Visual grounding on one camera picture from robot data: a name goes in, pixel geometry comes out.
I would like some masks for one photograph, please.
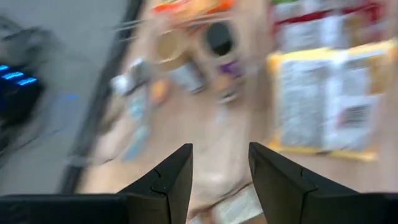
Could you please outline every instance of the product package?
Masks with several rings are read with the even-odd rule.
[[[270,0],[267,22],[282,52],[346,49],[386,40],[389,0]]]
[[[396,62],[396,40],[270,55],[277,131],[269,148],[376,159],[382,102]]]

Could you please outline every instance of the floor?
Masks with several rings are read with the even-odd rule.
[[[8,155],[0,168],[0,195],[59,190],[68,155],[109,52],[114,36],[111,27],[123,18],[127,1],[2,1],[0,14],[23,27],[49,29],[60,43],[51,61],[37,74],[47,90],[37,119],[18,143],[24,144],[35,137],[37,126],[45,118],[43,134]]]

